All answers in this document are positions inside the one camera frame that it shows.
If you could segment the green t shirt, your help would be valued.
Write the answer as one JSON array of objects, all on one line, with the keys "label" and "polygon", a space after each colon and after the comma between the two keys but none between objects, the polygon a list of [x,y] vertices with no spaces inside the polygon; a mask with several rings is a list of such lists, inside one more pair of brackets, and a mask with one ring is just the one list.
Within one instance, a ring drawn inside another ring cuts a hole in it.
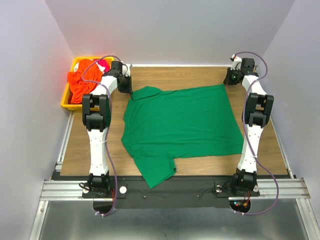
[{"label": "green t shirt", "polygon": [[223,84],[132,93],[122,144],[149,188],[172,177],[177,158],[240,154],[244,138]]}]

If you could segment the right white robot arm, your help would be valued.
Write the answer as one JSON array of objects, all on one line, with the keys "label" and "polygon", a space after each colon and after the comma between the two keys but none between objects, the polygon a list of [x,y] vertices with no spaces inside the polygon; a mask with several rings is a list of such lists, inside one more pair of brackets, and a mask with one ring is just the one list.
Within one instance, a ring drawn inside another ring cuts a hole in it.
[{"label": "right white robot arm", "polygon": [[260,78],[255,72],[255,61],[252,58],[241,58],[232,55],[231,67],[227,69],[223,81],[225,85],[242,85],[246,91],[242,111],[244,141],[242,153],[235,174],[230,182],[231,192],[242,195],[258,192],[257,158],[261,135],[269,123],[274,97],[263,89]]}]

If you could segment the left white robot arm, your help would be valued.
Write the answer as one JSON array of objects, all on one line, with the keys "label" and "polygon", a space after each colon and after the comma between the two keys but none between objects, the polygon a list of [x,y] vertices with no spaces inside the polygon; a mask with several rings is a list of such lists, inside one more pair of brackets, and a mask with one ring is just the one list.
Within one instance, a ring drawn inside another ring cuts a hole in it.
[{"label": "left white robot arm", "polygon": [[114,90],[132,94],[131,69],[131,64],[112,61],[97,87],[82,97],[82,122],[89,137],[90,168],[87,182],[79,185],[87,198],[105,198],[115,194],[110,181],[107,151],[112,118],[111,94]]}]

